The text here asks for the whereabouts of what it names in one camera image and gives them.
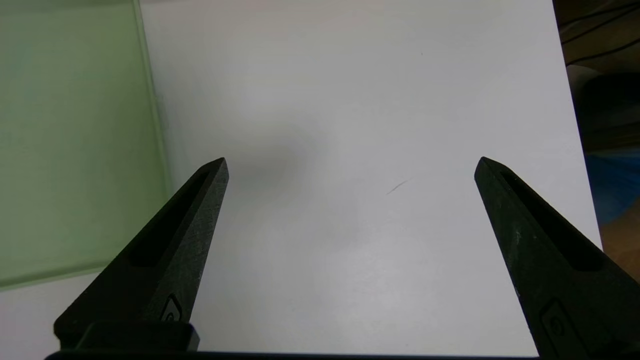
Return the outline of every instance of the white table surface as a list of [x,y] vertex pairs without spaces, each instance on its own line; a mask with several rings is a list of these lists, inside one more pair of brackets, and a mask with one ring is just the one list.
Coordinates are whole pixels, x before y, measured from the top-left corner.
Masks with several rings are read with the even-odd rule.
[[142,10],[174,183],[230,172],[201,350],[536,354],[473,173],[600,244],[551,0]]

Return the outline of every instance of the small mark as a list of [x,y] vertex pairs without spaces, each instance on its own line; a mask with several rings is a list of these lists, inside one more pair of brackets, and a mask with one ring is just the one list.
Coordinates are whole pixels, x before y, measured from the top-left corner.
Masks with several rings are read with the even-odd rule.
[[558,319],[557,316],[551,318],[549,325],[554,334],[558,336],[564,335],[564,325],[562,324],[562,320]]
[[390,192],[387,193],[387,195],[389,195],[390,193],[394,192],[396,189],[398,189],[400,186],[404,185],[408,180],[403,181],[402,183],[399,183],[398,185],[396,185],[395,188],[391,189]]

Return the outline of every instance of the black cable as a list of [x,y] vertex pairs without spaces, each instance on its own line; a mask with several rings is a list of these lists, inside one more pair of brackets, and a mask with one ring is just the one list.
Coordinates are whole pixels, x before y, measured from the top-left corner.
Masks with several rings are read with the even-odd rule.
[[574,37],[569,38],[569,39],[567,39],[567,40],[565,40],[565,41],[561,42],[560,44],[565,45],[566,43],[568,43],[568,42],[572,42],[572,41],[574,41],[574,40],[575,40],[575,39],[577,39],[577,38],[581,38],[581,37],[583,37],[584,35],[587,35],[588,33],[592,32],[592,31],[594,31],[594,30],[596,30],[596,29],[599,29],[599,28],[601,28],[602,26],[605,26],[606,24],[608,24],[608,23],[610,23],[610,22],[614,22],[614,21],[616,21],[616,20],[620,19],[621,17],[623,17],[623,16],[625,16],[625,15],[627,15],[627,14],[630,14],[630,13],[632,13],[632,12],[634,12],[634,11],[638,10],[638,9],[640,9],[640,5],[639,5],[639,6],[635,6],[635,7],[631,8],[631,10],[627,10],[627,11],[625,11],[625,12],[623,12],[623,13],[619,14],[619,15],[616,15],[616,16],[612,17],[611,19],[609,19],[609,20],[607,20],[607,21],[605,21],[605,22],[601,22],[600,24],[598,24],[598,25],[596,25],[596,26],[592,27],[591,29],[585,30],[585,31],[583,31],[582,33],[579,33],[578,35],[575,35]]
[[618,6],[618,7],[615,7],[615,8],[602,10],[602,11],[599,11],[599,12],[593,12],[593,13],[590,13],[590,14],[584,15],[584,16],[578,16],[575,19],[565,21],[562,24],[558,24],[558,28],[562,28],[563,26],[567,26],[569,24],[573,24],[574,22],[582,21],[584,19],[588,19],[588,18],[591,18],[591,17],[604,15],[606,13],[617,12],[618,10],[630,8],[631,6],[635,6],[635,5],[638,5],[638,4],[640,4],[640,2],[630,3],[630,4]]
[[579,62],[582,62],[582,61],[585,61],[585,60],[591,60],[591,59],[599,58],[599,57],[602,57],[602,56],[611,55],[613,53],[617,53],[618,51],[622,51],[622,50],[624,50],[624,49],[626,49],[628,47],[632,47],[633,45],[636,45],[639,42],[640,42],[640,38],[637,38],[637,39],[635,39],[635,40],[633,40],[633,41],[631,41],[631,42],[629,42],[629,43],[627,43],[625,45],[617,47],[615,49],[611,49],[611,50],[605,51],[603,53],[589,55],[589,56],[585,56],[583,58],[577,58],[575,60],[569,61],[568,63],[566,63],[566,66],[573,65],[575,63],[579,63]]

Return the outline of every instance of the green glass plate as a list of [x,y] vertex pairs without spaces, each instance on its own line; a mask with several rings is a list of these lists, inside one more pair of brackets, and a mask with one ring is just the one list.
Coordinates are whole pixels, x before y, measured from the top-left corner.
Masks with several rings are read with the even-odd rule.
[[137,1],[0,4],[0,289],[105,266],[168,198]]

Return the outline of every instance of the blue object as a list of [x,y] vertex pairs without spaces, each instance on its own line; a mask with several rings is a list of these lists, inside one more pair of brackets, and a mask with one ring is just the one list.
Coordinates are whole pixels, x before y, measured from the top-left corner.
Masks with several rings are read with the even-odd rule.
[[640,196],[640,150],[585,157],[598,224],[616,220]]

